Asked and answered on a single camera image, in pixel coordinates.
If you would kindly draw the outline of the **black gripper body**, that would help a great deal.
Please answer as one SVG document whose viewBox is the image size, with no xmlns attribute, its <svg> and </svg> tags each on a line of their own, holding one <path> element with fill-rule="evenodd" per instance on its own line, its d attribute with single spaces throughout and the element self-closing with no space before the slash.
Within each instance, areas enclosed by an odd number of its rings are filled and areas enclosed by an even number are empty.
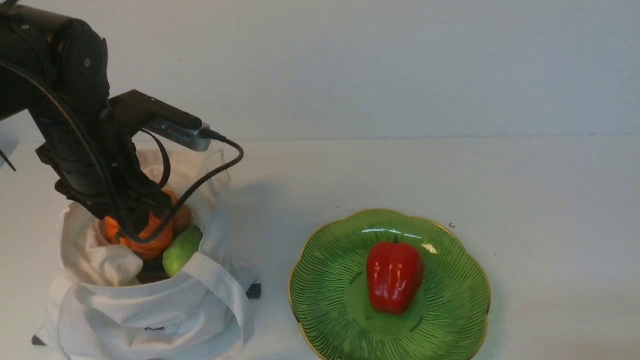
<svg viewBox="0 0 640 360">
<path fill-rule="evenodd" d="M 134 135 L 146 130 L 144 126 L 156 117 L 199 123 L 197 118 L 202 122 L 199 117 L 136 89 L 110 98 L 108 106 L 95 117 L 81 119 L 96 157 L 110 176 L 123 218 L 134 231 L 146 227 L 149 215 L 162 218 L 173 205 L 169 196 L 162 194 L 167 178 L 151 180 L 142 171 L 133 143 Z M 96 218 L 115 218 L 103 176 L 60 110 L 44 102 L 35 111 L 35 123 L 45 139 L 36 154 L 59 176 L 55 190 Z"/>
</svg>

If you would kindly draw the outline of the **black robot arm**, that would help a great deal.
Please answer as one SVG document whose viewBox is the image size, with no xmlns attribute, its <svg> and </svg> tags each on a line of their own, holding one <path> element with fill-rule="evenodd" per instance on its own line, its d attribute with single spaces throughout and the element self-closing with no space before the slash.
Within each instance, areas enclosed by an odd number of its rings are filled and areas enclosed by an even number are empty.
<svg viewBox="0 0 640 360">
<path fill-rule="evenodd" d="M 16 0 L 1 2 L 1 119 L 28 111 L 44 142 L 39 160 L 55 171 L 55 190 L 102 219 L 110 217 L 140 244 L 149 216 L 177 207 L 162 188 L 171 173 L 169 154 L 158 145 L 163 173 L 142 171 L 133 137 L 148 133 L 195 151 L 210 141 L 202 120 L 131 89 L 110 96 L 108 45 L 85 21 Z"/>
</svg>

